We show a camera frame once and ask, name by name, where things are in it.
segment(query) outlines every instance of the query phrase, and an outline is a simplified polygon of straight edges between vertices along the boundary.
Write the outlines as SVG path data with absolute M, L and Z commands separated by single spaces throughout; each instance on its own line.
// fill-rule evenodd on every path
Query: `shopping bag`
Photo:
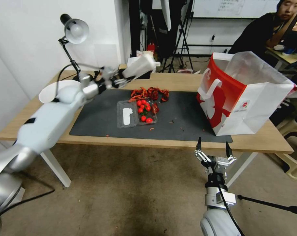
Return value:
M 252 52 L 213 53 L 197 100 L 215 134 L 254 134 L 297 86 Z

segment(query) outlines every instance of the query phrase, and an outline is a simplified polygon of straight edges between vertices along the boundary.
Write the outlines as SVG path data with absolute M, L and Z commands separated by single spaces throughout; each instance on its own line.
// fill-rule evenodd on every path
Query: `man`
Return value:
M 266 62 L 265 46 L 276 46 L 297 15 L 297 0 L 280 0 L 276 13 L 267 13 L 251 22 L 236 40 L 229 53 L 252 51 Z

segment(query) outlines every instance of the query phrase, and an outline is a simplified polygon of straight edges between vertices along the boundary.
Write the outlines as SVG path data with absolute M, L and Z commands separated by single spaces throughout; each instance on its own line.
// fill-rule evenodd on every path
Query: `bag handle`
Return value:
M 207 69 L 204 71 L 202 81 L 203 81 L 203 79 L 204 79 L 204 75 L 205 75 L 209 70 L 210 70 L 210 69 L 207 68 Z M 209 98 L 212 96 L 212 94 L 213 94 L 215 88 L 216 88 L 217 86 L 218 86 L 218 87 L 221 87 L 221 85 L 222 85 L 222 81 L 221 81 L 220 79 L 217 78 L 217 79 L 215 79 L 215 80 L 213 81 L 212 85 L 210 86 L 210 88 L 208 89 L 207 92 L 205 92 L 205 91 L 203 90 L 202 85 L 198 88 L 197 92 L 201 95 L 201 98 L 202 98 L 203 100 L 206 100 L 206 99 L 209 99 Z

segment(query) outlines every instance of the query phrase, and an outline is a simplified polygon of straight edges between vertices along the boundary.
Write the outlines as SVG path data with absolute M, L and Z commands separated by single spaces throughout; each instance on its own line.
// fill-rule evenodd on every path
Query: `lamp shade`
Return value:
M 64 25 L 64 34 L 70 43 L 80 44 L 87 39 L 89 28 L 84 21 L 72 19 L 68 14 L 62 14 L 60 20 Z

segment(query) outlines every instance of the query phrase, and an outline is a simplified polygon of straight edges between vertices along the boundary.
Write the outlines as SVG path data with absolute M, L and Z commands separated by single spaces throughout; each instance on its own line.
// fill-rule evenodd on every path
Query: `white plate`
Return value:
M 81 83 L 75 80 L 63 80 L 63 81 L 59 81 L 59 86 L 58 86 L 58 91 L 60 91 L 60 89 L 66 87 L 66 86 L 80 86 Z M 56 86 L 57 86 L 57 82 L 48 85 L 47 87 L 45 87 L 43 90 L 41 90 L 41 92 L 38 95 L 39 100 L 42 103 L 48 103 L 51 102 L 54 97 L 56 96 Z

